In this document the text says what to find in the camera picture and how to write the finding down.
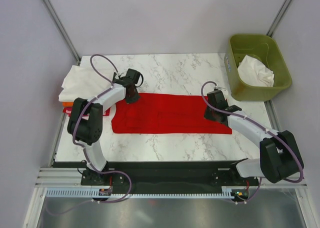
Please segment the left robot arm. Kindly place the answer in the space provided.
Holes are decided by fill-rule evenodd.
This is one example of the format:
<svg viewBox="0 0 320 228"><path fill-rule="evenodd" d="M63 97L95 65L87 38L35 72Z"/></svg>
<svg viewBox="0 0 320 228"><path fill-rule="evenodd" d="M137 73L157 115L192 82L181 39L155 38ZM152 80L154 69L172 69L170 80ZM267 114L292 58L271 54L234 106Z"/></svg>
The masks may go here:
<svg viewBox="0 0 320 228"><path fill-rule="evenodd" d="M107 161L100 145L103 131L103 114L117 102L124 100L128 104L137 102L138 81L143 75L134 69L128 69L125 76L113 75L111 87L90 100L77 98L73 102L67 132L72 142L83 148L87 166L93 170L92 179L99 185L106 184L110 173L105 169Z"/></svg>

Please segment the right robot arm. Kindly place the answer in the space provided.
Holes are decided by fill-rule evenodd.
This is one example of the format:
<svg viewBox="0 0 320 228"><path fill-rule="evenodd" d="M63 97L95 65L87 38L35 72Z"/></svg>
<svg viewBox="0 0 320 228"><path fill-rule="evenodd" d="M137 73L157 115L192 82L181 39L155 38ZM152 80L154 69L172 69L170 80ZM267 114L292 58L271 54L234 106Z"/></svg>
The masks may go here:
<svg viewBox="0 0 320 228"><path fill-rule="evenodd" d="M300 183L304 178L304 162L294 135L288 131L269 129L248 116L237 105L229 105L224 94L214 89L202 94L206 104L204 117L237 131L259 150L256 159L243 159L235 163L229 179L235 185L248 177L262 177L275 184L279 181Z"/></svg>

